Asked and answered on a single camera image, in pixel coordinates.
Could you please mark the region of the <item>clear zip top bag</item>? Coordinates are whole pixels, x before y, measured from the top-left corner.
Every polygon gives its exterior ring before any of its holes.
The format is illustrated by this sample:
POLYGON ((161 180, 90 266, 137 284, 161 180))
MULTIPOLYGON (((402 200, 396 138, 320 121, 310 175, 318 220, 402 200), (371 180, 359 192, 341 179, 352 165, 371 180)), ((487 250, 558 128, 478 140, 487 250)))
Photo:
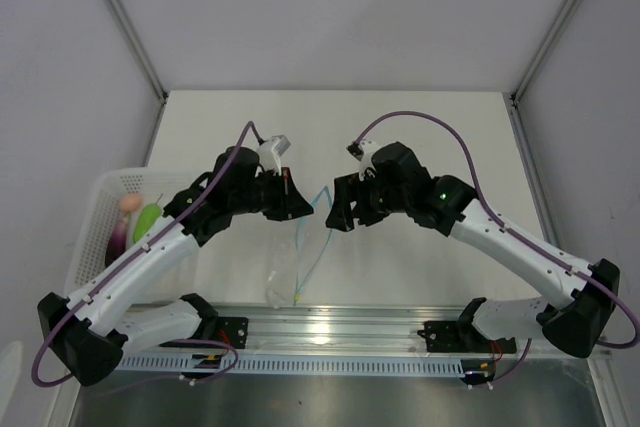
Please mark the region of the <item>clear zip top bag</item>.
POLYGON ((330 188, 323 186, 310 205, 312 215, 285 223, 273 238, 265 285, 265 299, 273 309, 295 307, 301 302, 331 243, 333 231, 325 226, 333 207, 330 188))

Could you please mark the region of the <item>green toy vegetable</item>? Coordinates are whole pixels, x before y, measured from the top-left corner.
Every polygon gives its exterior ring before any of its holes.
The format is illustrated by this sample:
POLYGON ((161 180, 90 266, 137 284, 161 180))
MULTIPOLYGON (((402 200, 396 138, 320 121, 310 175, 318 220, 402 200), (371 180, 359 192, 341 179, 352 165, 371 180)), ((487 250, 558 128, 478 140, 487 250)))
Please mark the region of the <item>green toy vegetable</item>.
POLYGON ((161 196, 159 196, 155 202, 148 203, 141 209, 132 231, 133 243, 141 240, 162 216, 163 208, 159 204, 160 200, 161 196))

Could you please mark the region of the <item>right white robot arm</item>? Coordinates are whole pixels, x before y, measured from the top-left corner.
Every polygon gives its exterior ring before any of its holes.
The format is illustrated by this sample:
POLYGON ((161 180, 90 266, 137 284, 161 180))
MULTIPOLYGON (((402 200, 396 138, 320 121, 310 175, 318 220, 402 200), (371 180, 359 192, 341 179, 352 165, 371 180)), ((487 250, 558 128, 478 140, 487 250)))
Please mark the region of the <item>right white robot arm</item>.
POLYGON ((400 142, 380 147, 362 140, 347 150, 359 170, 335 178, 327 228, 349 232, 404 214, 422 228, 479 250, 537 292, 523 300, 472 299, 454 323, 463 351, 481 352, 492 341, 543 339, 570 356, 591 355, 615 310, 617 266, 563 254, 490 214, 476 188, 455 176, 431 176, 400 142))

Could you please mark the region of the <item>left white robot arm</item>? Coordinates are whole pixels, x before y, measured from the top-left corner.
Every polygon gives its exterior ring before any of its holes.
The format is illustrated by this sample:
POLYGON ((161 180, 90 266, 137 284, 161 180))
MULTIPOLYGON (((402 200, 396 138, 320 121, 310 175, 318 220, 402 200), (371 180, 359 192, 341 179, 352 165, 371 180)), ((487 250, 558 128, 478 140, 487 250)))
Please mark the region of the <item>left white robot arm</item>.
POLYGON ((69 378, 83 386, 108 377, 121 360, 149 347, 215 340, 217 311, 197 294, 141 314, 129 313, 137 295, 230 227, 234 217, 260 213, 283 222, 314 209, 281 163, 289 142, 274 136, 256 149, 220 154, 213 170, 176 193, 149 231, 101 274, 66 297, 49 293, 37 305, 43 344, 69 378))

